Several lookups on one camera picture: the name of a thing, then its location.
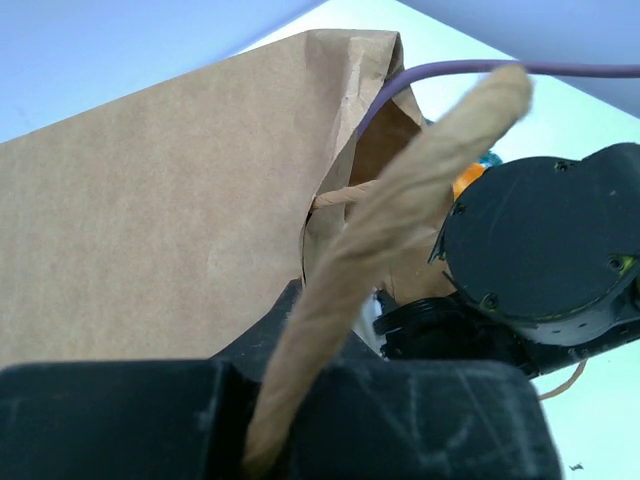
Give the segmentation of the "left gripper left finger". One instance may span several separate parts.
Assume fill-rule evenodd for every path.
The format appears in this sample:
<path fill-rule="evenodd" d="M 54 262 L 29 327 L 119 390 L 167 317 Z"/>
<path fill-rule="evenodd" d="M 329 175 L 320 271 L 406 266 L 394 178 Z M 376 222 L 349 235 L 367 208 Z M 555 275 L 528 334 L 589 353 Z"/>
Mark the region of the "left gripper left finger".
<path fill-rule="evenodd" d="M 231 479 L 294 300 L 205 359 L 23 363 L 1 372 L 5 479 Z"/>

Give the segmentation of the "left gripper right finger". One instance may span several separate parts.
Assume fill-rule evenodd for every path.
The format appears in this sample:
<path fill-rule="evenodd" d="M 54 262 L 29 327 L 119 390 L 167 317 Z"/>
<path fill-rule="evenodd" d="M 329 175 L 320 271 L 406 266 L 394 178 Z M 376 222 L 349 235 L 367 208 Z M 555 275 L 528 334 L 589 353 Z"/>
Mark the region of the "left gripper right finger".
<path fill-rule="evenodd" d="M 398 361 L 356 334 L 292 425 L 282 479 L 563 476 L 535 390 L 495 361 Z"/>

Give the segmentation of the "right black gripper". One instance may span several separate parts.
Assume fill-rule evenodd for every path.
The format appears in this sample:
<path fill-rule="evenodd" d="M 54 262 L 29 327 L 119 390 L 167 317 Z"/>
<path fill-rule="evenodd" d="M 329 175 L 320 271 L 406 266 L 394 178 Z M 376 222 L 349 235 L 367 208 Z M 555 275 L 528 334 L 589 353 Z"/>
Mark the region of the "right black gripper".
<path fill-rule="evenodd" d="M 639 337 L 639 147 L 492 167 L 431 256 L 453 292 L 385 310 L 390 360 L 496 360 L 548 374 Z"/>

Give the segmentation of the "long braided fake bread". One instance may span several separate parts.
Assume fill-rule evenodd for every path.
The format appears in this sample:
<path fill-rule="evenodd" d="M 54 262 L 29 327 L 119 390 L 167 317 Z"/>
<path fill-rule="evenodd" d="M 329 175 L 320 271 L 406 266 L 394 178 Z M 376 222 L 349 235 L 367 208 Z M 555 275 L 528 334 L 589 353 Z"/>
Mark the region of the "long braided fake bread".
<path fill-rule="evenodd" d="M 480 178 L 487 167 L 481 163 L 473 163 L 461 173 L 452 184 L 453 199 L 457 200 L 464 190 Z"/>

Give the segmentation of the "brown paper bag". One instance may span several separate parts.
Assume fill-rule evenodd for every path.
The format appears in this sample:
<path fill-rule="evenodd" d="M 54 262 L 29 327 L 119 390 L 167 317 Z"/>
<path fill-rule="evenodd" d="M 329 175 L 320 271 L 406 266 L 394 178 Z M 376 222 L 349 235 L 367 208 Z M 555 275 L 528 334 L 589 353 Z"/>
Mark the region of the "brown paper bag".
<path fill-rule="evenodd" d="M 301 290 L 236 474 L 282 479 L 292 425 L 377 286 L 423 264 L 451 185 L 533 96 L 484 77 L 426 126 L 394 32 L 313 30 L 1 147 L 1 372 L 210 358 Z"/>

